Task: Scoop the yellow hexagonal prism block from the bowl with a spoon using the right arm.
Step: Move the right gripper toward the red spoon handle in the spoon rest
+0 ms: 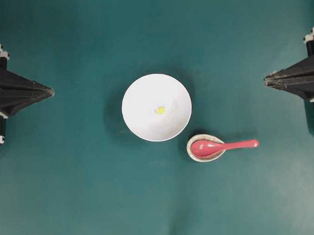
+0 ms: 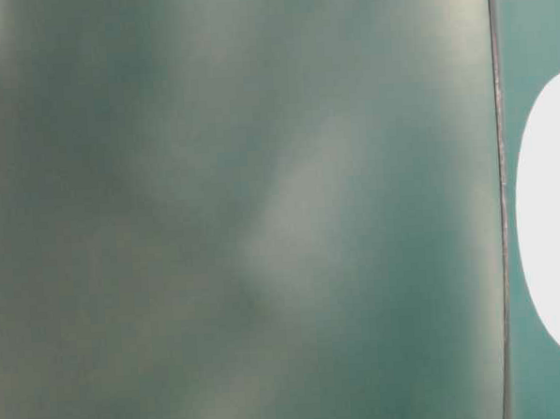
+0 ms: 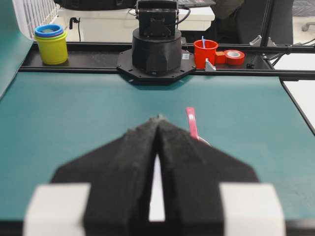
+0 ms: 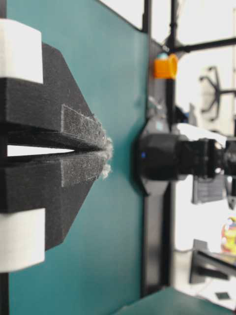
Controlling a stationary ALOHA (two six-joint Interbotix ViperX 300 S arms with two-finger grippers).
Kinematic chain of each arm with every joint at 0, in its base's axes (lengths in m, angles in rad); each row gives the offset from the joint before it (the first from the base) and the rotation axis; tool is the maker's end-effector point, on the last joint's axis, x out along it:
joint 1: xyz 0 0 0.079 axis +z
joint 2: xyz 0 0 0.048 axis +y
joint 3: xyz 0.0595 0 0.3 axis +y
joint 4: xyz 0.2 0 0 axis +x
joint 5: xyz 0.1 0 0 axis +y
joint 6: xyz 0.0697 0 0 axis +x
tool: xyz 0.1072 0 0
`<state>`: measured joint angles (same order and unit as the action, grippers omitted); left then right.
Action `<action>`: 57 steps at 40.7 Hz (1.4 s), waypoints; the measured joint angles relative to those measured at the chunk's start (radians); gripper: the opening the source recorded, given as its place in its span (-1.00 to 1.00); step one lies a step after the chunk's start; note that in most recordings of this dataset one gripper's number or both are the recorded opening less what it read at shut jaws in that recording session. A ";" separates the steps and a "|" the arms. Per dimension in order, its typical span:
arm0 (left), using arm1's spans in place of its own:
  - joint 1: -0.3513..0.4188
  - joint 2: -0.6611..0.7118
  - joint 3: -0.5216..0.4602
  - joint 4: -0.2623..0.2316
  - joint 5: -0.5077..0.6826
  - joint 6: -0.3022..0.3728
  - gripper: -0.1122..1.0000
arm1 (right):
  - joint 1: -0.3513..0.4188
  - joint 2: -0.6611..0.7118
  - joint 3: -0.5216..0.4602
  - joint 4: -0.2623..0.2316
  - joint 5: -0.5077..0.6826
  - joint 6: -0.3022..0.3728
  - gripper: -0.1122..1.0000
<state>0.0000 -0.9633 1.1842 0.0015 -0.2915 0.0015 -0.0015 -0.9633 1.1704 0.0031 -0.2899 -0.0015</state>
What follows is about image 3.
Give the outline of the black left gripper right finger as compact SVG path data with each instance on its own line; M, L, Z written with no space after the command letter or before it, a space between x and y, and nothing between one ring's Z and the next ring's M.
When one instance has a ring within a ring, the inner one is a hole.
M182 236L284 236L275 188L254 169L161 120L165 216Z

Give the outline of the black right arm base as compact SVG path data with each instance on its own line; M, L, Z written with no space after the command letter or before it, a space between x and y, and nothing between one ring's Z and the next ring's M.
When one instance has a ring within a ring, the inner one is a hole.
M194 56L182 49L176 0L139 0L139 27L132 48L118 56L117 69L141 84L166 85L194 72Z

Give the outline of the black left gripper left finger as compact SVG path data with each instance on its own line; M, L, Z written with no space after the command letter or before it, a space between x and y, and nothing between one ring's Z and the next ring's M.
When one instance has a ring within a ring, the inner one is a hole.
M26 236L127 236L148 220L155 118L59 166L36 187L24 219Z

